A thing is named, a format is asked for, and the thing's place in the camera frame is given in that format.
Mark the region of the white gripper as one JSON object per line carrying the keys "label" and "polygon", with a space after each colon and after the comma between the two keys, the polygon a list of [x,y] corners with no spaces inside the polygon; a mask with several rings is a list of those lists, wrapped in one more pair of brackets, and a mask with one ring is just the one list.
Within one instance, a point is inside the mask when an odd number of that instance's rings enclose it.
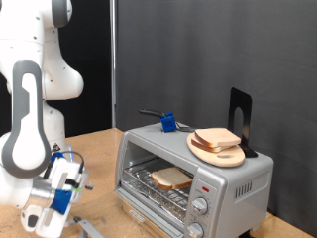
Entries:
{"label": "white gripper", "polygon": [[45,207],[39,217],[35,232],[45,238],[59,238],[63,227],[70,227],[81,221],[74,216],[67,220],[71,207],[78,203],[84,187],[93,190],[93,183],[87,185],[88,173],[82,163],[56,159],[49,175],[54,191],[53,202]]}

